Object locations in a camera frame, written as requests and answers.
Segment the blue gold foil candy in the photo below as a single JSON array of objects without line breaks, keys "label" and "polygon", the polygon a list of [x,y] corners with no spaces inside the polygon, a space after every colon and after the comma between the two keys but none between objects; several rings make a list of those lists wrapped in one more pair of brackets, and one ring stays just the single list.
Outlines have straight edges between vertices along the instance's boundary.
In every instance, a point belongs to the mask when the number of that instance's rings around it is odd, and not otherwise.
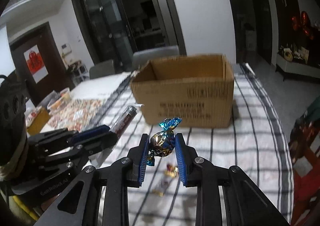
[{"label": "blue gold foil candy", "polygon": [[179,117],[166,118],[159,127],[161,131],[155,133],[150,138],[149,153],[147,157],[147,165],[155,165],[155,157],[166,157],[170,155],[175,148],[174,129],[178,127],[182,119]]}]

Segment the brown cardboard box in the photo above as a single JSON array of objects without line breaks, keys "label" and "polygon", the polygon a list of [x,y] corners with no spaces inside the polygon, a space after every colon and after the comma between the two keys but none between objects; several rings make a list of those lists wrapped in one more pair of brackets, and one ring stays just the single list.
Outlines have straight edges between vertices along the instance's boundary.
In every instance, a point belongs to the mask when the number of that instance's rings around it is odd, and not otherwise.
[{"label": "brown cardboard box", "polygon": [[174,117],[182,127],[227,128],[231,122],[234,74],[224,55],[150,60],[130,87],[147,124]]}]

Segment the red gold foil candy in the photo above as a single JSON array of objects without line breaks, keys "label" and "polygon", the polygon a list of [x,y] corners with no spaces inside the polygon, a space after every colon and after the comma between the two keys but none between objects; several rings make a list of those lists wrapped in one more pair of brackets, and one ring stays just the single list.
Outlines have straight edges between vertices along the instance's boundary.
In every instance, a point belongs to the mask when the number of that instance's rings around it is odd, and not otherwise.
[{"label": "red gold foil candy", "polygon": [[178,176],[177,165],[167,164],[167,168],[164,170],[163,175],[157,185],[153,188],[152,193],[163,197],[166,190],[170,186],[174,178]]}]

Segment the patterned floral table mat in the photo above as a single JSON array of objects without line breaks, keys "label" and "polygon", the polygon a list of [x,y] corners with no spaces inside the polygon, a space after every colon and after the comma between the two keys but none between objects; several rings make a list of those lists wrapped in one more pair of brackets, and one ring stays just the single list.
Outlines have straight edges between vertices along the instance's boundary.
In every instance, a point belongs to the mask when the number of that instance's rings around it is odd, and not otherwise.
[{"label": "patterned floral table mat", "polygon": [[55,130],[67,128],[81,132],[106,102],[106,99],[73,99],[49,119],[48,125]]}]

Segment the clear plastic food container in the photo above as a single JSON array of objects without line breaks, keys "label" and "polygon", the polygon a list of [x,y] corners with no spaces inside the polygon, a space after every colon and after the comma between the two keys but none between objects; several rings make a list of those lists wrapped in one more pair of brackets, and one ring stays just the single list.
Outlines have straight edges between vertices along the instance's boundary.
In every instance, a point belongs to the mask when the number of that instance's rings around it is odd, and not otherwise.
[{"label": "clear plastic food container", "polygon": [[62,110],[71,101],[70,89],[67,87],[60,92],[52,91],[42,101],[42,106],[49,112]]}]

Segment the small brown box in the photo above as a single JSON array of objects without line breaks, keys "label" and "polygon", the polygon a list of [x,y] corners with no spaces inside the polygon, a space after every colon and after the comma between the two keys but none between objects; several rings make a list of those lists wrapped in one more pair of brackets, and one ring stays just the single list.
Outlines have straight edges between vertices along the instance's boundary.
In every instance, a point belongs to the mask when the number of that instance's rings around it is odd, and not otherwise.
[{"label": "small brown box", "polygon": [[27,132],[30,136],[39,134],[49,121],[50,115],[45,108],[33,110],[26,118]]}]

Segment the grey dining chair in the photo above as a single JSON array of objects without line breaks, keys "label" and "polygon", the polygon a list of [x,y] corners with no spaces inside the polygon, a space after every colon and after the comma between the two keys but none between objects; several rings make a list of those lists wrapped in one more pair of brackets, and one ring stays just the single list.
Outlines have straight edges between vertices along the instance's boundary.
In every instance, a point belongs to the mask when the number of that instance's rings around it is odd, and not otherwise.
[{"label": "grey dining chair", "polygon": [[135,52],[132,58],[132,69],[137,70],[149,60],[164,58],[168,56],[178,56],[178,46],[158,47]]},{"label": "grey dining chair", "polygon": [[89,78],[97,79],[105,76],[114,75],[116,73],[114,69],[113,60],[107,60],[101,63],[98,63],[89,69]]}]

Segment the plaid table cloth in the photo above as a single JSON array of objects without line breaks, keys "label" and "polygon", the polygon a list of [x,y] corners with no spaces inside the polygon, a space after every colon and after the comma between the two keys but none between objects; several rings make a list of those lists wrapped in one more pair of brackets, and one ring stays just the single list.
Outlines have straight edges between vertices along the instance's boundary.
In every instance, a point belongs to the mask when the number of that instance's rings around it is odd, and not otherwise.
[{"label": "plaid table cloth", "polygon": [[[259,186],[285,219],[293,210],[293,171],[289,148],[279,118],[262,84],[247,66],[235,65],[234,100],[227,128],[183,128],[185,142],[214,165],[237,165]],[[196,189],[178,178],[163,196],[155,193],[165,168],[176,157],[157,157],[146,169],[140,188],[130,188],[130,225],[194,225]]]}]

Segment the red poster on door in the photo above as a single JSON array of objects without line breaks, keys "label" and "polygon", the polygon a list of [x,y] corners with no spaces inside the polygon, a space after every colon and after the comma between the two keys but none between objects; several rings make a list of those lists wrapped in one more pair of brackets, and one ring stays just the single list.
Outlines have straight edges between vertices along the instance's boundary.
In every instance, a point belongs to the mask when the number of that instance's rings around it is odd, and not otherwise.
[{"label": "red poster on door", "polygon": [[47,68],[37,45],[25,51],[24,58],[29,72],[31,73],[36,84],[48,75]]}]

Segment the red stool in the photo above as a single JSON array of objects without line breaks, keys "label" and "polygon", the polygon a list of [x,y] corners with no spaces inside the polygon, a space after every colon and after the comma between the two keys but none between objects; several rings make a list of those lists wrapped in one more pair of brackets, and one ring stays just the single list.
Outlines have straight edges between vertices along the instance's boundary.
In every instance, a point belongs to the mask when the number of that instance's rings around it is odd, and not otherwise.
[{"label": "red stool", "polygon": [[296,120],[289,151],[294,178],[290,224],[319,225],[319,120]]}]

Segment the glass sliding door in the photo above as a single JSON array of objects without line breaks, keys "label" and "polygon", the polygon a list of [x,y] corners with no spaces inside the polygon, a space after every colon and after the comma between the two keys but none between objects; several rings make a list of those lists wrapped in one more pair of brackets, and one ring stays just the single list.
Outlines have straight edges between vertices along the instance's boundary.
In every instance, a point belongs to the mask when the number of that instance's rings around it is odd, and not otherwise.
[{"label": "glass sliding door", "polygon": [[140,51],[176,46],[186,55],[174,0],[71,0],[92,65],[128,71]]}]

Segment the green cloth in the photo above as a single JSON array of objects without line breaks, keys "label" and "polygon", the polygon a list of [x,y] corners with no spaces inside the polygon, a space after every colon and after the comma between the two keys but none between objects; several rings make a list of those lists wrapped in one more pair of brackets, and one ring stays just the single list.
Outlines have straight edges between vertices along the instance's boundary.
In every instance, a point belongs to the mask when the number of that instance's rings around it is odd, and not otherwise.
[{"label": "green cloth", "polygon": [[317,121],[320,118],[320,97],[317,97],[306,109],[303,120],[306,123]]}]

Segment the white low cabinet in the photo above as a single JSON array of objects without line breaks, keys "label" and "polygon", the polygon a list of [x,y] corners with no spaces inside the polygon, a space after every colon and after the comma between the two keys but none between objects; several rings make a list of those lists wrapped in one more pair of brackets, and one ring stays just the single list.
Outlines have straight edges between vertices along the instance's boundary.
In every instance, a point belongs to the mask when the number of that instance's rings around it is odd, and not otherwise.
[{"label": "white low cabinet", "polygon": [[288,62],[281,55],[276,58],[276,72],[279,72],[285,80],[302,80],[319,83],[319,68],[305,64]]}]

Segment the red balloon decoration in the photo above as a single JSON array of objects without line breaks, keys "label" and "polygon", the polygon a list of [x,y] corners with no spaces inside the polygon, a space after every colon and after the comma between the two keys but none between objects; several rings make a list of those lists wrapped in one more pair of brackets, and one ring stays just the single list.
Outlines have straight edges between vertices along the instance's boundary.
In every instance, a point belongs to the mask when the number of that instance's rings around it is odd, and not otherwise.
[{"label": "red balloon decoration", "polygon": [[302,31],[302,33],[307,37],[312,37],[311,35],[311,22],[306,11],[302,11],[300,16],[291,17],[292,28],[294,31]]}]

